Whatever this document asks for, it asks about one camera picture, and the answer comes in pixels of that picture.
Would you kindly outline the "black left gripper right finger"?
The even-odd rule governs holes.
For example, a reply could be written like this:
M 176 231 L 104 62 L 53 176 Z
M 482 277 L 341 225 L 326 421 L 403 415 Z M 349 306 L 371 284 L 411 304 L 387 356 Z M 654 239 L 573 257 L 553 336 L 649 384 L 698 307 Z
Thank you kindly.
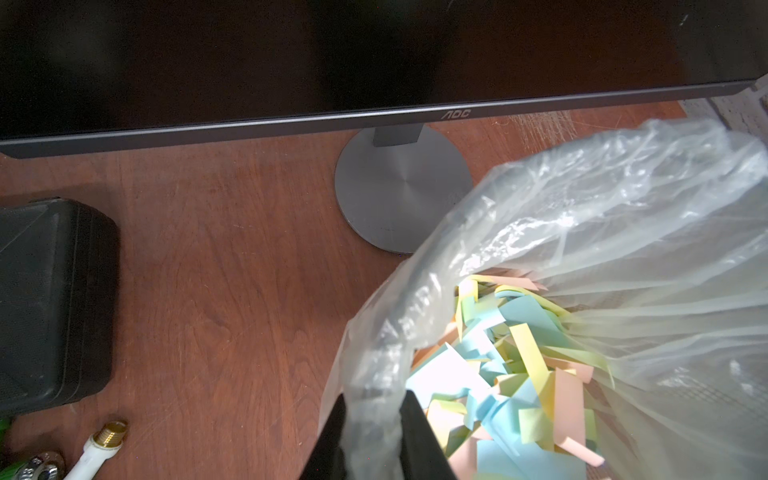
M 448 460 L 420 407 L 415 394 L 408 390 L 400 408 L 400 461 L 405 480 L 456 480 Z

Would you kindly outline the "clear plastic bin liner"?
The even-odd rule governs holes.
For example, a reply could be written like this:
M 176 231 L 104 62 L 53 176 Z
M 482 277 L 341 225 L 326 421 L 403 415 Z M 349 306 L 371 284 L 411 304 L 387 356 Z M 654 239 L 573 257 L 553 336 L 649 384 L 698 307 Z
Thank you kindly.
M 649 121 L 492 169 L 348 323 L 347 479 L 404 479 L 400 408 L 475 274 L 528 278 L 602 357 L 587 387 L 607 479 L 767 475 L 767 151 L 714 121 Z

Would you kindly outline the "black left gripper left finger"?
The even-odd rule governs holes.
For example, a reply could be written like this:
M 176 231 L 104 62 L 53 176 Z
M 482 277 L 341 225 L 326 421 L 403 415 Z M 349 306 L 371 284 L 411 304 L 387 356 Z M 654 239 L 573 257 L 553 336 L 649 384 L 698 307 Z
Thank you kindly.
M 341 437 L 346 419 L 344 395 L 339 394 L 298 477 L 299 480 L 345 480 L 347 478 Z

